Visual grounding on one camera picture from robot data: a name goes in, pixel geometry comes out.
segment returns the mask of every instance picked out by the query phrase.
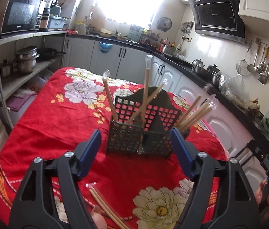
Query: window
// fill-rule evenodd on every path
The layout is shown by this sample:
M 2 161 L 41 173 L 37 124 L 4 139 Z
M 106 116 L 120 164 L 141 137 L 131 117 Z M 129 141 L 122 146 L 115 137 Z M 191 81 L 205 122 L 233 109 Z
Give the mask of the window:
M 145 27 L 153 20 L 162 0 L 97 0 L 107 18 Z

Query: screw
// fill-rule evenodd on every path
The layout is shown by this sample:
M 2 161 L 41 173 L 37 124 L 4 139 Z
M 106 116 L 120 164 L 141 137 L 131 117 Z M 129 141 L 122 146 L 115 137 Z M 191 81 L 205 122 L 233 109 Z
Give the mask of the screw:
M 238 160 L 236 158 L 234 158 L 234 157 L 231 157 L 229 160 L 233 164 L 237 164 L 238 163 Z
M 40 163 L 42 161 L 42 158 L 41 157 L 36 157 L 35 159 L 34 159 L 34 163 Z
M 207 157 L 208 155 L 207 155 L 204 151 L 200 151 L 200 152 L 198 152 L 198 156 L 199 156 L 199 157 L 203 157 L 203 158 L 205 158 L 205 157 Z
M 73 155 L 74 155 L 74 152 L 72 152 L 72 151 L 67 151 L 65 153 L 65 157 L 72 157 Z

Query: frying pan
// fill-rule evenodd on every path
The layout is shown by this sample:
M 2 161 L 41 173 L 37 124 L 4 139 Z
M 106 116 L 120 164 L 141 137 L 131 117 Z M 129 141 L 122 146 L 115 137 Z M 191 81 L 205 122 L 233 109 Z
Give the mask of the frying pan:
M 57 54 L 66 54 L 66 52 L 58 52 L 56 49 L 53 48 L 40 48 L 37 49 L 37 52 L 40 54 L 39 58 L 48 60 L 54 58 Z

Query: wooden chopstick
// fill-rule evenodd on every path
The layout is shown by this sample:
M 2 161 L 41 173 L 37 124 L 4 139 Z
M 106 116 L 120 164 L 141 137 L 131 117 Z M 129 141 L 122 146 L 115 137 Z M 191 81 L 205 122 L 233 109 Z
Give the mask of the wooden chopstick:
M 147 107 L 147 99 L 148 99 L 148 83 L 149 83 L 149 72 L 150 72 L 150 69 L 149 68 L 146 68 L 146 74 L 145 74 L 145 82 L 144 82 L 144 93 L 143 93 L 143 103 L 142 103 L 142 106 L 143 106 L 143 109 L 142 109 L 142 113 L 141 113 L 141 116 L 142 116 L 142 127 L 144 127 L 145 125 L 145 113 L 146 113 L 146 107 Z
M 165 85 L 165 83 L 162 83 L 159 87 L 157 87 L 157 89 L 148 97 L 147 99 L 147 104 L 149 104 L 152 99 L 158 95 L 158 93 L 160 92 L 160 90 L 163 88 L 163 86 Z M 142 112 L 142 109 L 144 108 L 143 105 L 141 105 L 139 107 L 139 109 L 130 117 L 130 119 L 126 122 L 126 124 L 130 124 L 137 116 L 139 113 Z
M 96 192 L 93 187 L 89 188 L 90 193 L 100 205 L 100 207 L 106 212 L 106 214 L 121 228 L 121 229 L 130 229 L 123 221 L 108 207 L 108 205 L 103 201 L 100 195 Z
M 196 105 L 200 99 L 201 99 L 201 95 L 198 95 L 198 97 L 193 102 L 193 104 L 189 107 L 189 109 L 181 116 L 181 118 L 176 123 L 176 125 L 175 125 L 176 128 L 178 128 L 178 126 L 182 123 L 182 121 L 187 118 L 187 116 L 190 114 L 190 112 L 196 107 Z
M 103 84 L 104 84 L 104 87 L 105 87 L 105 91 L 106 91 L 106 95 L 107 95 L 107 98 L 108 98 L 108 102 L 109 102 L 109 106 L 110 106 L 110 109 L 111 109 L 113 120 L 114 121 L 119 121 L 119 119 L 117 118 L 117 113 L 115 111 L 115 107 L 114 107 L 114 104 L 113 104 L 113 100 L 112 100 L 112 96 L 111 96 L 111 92 L 110 92 L 110 89 L 109 89 L 107 79 L 103 78 Z
M 179 126 L 179 130 L 187 129 L 193 123 L 199 121 L 204 115 L 205 110 L 209 107 L 209 102 L 205 102 L 191 117 Z

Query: black countertop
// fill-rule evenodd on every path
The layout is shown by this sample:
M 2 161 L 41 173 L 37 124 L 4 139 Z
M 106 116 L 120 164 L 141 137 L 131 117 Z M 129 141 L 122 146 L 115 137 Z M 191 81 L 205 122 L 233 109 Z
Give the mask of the black countertop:
M 190 63 L 185 62 L 181 59 L 176 59 L 164 55 L 159 52 L 154 52 L 152 50 L 139 46 L 138 44 L 135 43 L 131 43 L 128 41 L 123 42 L 113 38 L 103 38 L 97 35 L 73 34 L 68 37 L 97 40 L 108 44 L 116 44 L 144 51 L 170 64 L 171 66 L 182 72 L 186 77 L 188 77 L 190 80 L 192 80 L 195 84 L 197 84 L 201 88 L 203 88 L 207 83 L 210 83 L 210 81 L 202 79 L 194 71 L 192 71 L 191 68 L 192 65 Z M 216 95 L 215 97 L 219 100 L 219 102 L 222 105 L 224 105 L 251 133 L 253 138 L 255 138 L 259 142 L 260 148 L 263 150 L 263 152 L 269 154 L 269 141 L 266 139 L 263 133 L 256 127 L 256 125 L 233 102 L 231 102 L 223 94 L 221 94 L 218 88 L 212 86 L 209 90 L 209 94 L 215 94 Z

